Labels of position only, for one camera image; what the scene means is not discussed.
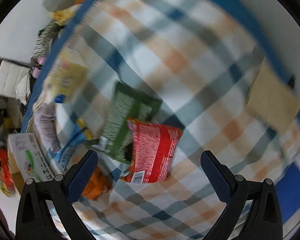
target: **snack package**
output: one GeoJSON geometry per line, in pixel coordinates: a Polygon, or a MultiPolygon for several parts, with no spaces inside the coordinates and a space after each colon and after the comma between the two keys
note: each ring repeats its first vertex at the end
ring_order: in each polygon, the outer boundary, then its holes
{"type": "Polygon", "coordinates": [[[161,100],[152,98],[126,84],[118,82],[113,104],[106,119],[98,144],[91,146],[114,160],[130,164],[132,159],[132,132],[127,127],[128,118],[149,121],[157,113],[161,100]]]}
{"type": "Polygon", "coordinates": [[[133,160],[129,174],[121,179],[131,183],[165,181],[172,155],[183,131],[164,124],[129,119],[133,131],[133,160]]]}
{"type": "Polygon", "coordinates": [[[8,154],[5,148],[0,149],[0,189],[7,196],[11,196],[15,192],[14,183],[8,167],[8,154]]]}
{"type": "Polygon", "coordinates": [[[88,67],[79,52],[64,48],[60,53],[53,70],[44,81],[47,91],[47,101],[66,103],[75,90],[80,87],[87,77],[88,67]]]}
{"type": "Polygon", "coordinates": [[[82,196],[94,201],[98,201],[98,197],[109,192],[112,189],[111,183],[102,175],[101,170],[97,167],[88,181],[86,187],[82,192],[82,196]]]}
{"type": "Polygon", "coordinates": [[[78,119],[71,132],[69,141],[58,152],[53,152],[50,148],[48,150],[48,154],[53,158],[50,163],[53,171],[56,174],[64,174],[76,147],[91,139],[93,139],[92,133],[86,127],[84,121],[78,119]]]}

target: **barcode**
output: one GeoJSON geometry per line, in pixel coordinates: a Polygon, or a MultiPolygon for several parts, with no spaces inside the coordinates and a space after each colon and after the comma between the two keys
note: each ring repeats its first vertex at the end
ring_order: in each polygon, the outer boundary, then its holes
{"type": "Polygon", "coordinates": [[[145,175],[145,171],[138,171],[138,172],[135,172],[132,176],[132,179],[131,179],[131,182],[132,183],[139,183],[141,184],[142,181],[143,181],[143,177],[145,175]]]}

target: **pink object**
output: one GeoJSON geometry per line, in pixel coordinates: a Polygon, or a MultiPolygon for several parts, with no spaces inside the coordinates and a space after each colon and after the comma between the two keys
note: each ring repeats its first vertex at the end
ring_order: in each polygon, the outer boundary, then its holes
{"type": "Polygon", "coordinates": [[[34,78],[38,78],[40,72],[41,72],[41,69],[38,69],[38,68],[35,67],[35,68],[32,70],[32,76],[33,76],[34,78]]]}
{"type": "Polygon", "coordinates": [[[40,65],[43,65],[45,61],[46,61],[46,57],[39,57],[39,58],[37,58],[37,62],[38,62],[40,65]]]}

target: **black clamp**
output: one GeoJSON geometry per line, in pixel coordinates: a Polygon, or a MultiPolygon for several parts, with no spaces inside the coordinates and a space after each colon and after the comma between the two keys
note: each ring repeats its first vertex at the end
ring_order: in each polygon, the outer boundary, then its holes
{"type": "Polygon", "coordinates": [[[282,240],[279,201],[271,179],[248,181],[233,175],[210,151],[201,155],[201,167],[226,208],[204,240],[227,240],[247,200],[253,200],[246,221],[233,240],[282,240]]]}
{"type": "Polygon", "coordinates": [[[89,150],[65,175],[51,181],[27,179],[19,202],[16,240],[64,240],[57,230],[46,200],[51,200],[66,232],[72,240],[95,240],[71,203],[78,201],[98,165],[98,155],[89,150]]]}

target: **green snack bag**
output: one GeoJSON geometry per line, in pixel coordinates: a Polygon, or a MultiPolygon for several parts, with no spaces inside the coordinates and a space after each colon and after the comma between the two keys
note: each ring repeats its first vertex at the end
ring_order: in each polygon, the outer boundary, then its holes
{"type": "Polygon", "coordinates": [[[128,118],[150,121],[158,112],[162,101],[118,82],[114,100],[99,140],[93,140],[93,148],[104,152],[114,160],[130,164],[132,132],[127,126],[128,118]]]}

